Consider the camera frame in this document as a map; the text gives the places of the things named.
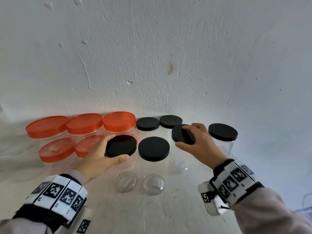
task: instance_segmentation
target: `left hand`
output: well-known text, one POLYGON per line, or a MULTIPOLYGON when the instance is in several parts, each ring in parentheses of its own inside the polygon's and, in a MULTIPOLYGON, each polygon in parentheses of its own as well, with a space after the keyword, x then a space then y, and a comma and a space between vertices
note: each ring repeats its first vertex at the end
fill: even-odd
POLYGON ((122 154, 117 157, 105 157, 107 141, 114 138, 115 135, 109 135, 95 144, 93 149, 86 157, 74 166, 74 170, 80 172, 84 177, 85 183, 99 176, 108 168, 121 164, 129 159, 129 155, 122 154))

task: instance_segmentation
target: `white wall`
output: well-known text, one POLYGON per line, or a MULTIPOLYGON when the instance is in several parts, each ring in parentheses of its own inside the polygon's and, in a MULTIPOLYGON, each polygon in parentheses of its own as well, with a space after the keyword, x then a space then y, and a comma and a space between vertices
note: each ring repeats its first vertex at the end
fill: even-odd
POLYGON ((1 0, 0 104, 20 126, 116 110, 229 124, 239 131, 233 153, 301 208, 312 191, 311 8, 312 0, 1 0))

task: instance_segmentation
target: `plastic jar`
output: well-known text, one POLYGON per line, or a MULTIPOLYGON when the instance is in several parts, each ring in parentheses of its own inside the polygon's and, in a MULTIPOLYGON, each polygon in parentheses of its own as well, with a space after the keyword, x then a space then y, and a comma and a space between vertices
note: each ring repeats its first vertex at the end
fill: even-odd
POLYGON ((113 112, 103 118, 103 124, 108 134, 130 135, 136 140, 135 115, 130 112, 113 112))
POLYGON ((65 116, 46 117, 26 126, 30 138, 36 139, 39 157, 47 165, 70 164, 75 149, 67 133, 65 116))
POLYGON ((162 116, 159 119, 161 138, 164 138, 171 144, 171 130, 174 126, 182 124, 182 118, 174 115, 162 116))
POLYGON ((185 160, 190 156, 188 152, 185 152, 175 146, 176 142, 183 142, 189 145, 195 144, 195 137, 189 130, 182 129, 182 126, 186 124, 177 125, 172 129, 171 137, 171 154, 169 161, 170 171, 173 173, 182 173, 188 169, 185 160))
POLYGON ((161 130, 159 130, 159 120, 154 117, 142 117, 136 122, 138 130, 138 143, 147 137, 157 136, 161 137, 161 130))
POLYGON ((214 123, 208 127, 208 133, 225 156, 230 156, 234 141, 237 139, 237 130, 231 126, 214 123))
POLYGON ((133 167, 137 159, 137 141, 131 135, 118 135, 107 142, 106 156, 116 157, 127 154, 130 158, 122 164, 114 166, 119 169, 127 169, 133 167))
POLYGON ((138 145, 138 153, 142 158, 143 187, 149 195, 158 195, 165 189, 165 179, 161 175, 166 173, 164 159, 168 157, 169 151, 169 143, 160 137, 145 138, 138 145))
POLYGON ((100 114, 88 113, 76 116, 66 123, 76 151, 84 158, 94 145, 105 136, 103 119, 100 114))

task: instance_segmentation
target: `finger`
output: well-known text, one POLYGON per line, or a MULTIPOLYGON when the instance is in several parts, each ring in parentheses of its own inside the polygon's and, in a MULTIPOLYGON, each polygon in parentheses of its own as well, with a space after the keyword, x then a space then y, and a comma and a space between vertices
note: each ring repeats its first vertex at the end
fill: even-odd
POLYGON ((129 159, 129 155, 122 154, 116 157, 104 158, 103 163, 106 168, 121 164, 129 159))
POLYGON ((201 132, 208 133, 207 128, 204 124, 201 123, 192 123, 192 126, 198 128, 201 132))
POLYGON ((189 145, 189 144, 186 144, 183 142, 176 142, 175 146, 179 149, 182 149, 183 151, 188 152, 188 153, 190 153, 192 150, 192 145, 189 145))
POLYGON ((104 150, 105 152, 105 148, 106 148, 106 145, 107 145, 107 141, 111 140, 112 138, 114 138, 115 135, 108 135, 108 136, 105 136, 103 139, 101 139, 99 142, 97 142, 94 146, 94 148, 96 150, 98 149, 102 149, 104 150))
POLYGON ((182 126, 182 128, 185 130, 190 130, 193 133, 195 138, 200 135, 200 130, 196 128, 195 126, 187 125, 187 126, 182 126))

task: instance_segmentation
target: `table surface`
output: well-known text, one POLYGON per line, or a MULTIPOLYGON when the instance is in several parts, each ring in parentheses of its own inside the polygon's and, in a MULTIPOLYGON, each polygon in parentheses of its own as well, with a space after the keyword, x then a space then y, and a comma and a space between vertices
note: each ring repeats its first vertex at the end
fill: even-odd
MULTIPOLYGON (((210 216, 205 210, 197 185, 209 180, 212 170, 189 154, 173 152, 167 159, 177 156, 185 160, 188 169, 181 174, 161 174, 166 187, 157 196, 148 196, 142 188, 142 178, 147 171, 139 157, 135 167, 130 169, 139 178, 131 192, 116 192, 115 178, 122 171, 115 167, 85 185, 89 192, 86 205, 95 212, 87 234, 241 233, 232 211, 210 216)), ((46 176, 57 172, 61 170, 41 167, 0 173, 2 180, 7 177, 0 182, 0 218, 12 217, 28 194, 46 176)))

